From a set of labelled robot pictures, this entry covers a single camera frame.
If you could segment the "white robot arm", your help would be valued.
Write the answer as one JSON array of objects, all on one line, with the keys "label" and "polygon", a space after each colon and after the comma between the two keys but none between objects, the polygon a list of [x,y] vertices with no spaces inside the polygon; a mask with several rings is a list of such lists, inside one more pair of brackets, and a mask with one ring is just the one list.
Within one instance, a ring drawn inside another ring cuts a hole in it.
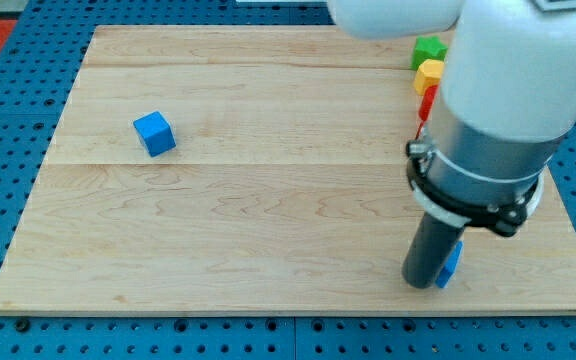
[{"label": "white robot arm", "polygon": [[445,30],[425,139],[427,181],[473,205],[506,205],[537,181],[576,121],[576,1],[329,0],[361,39]]}]

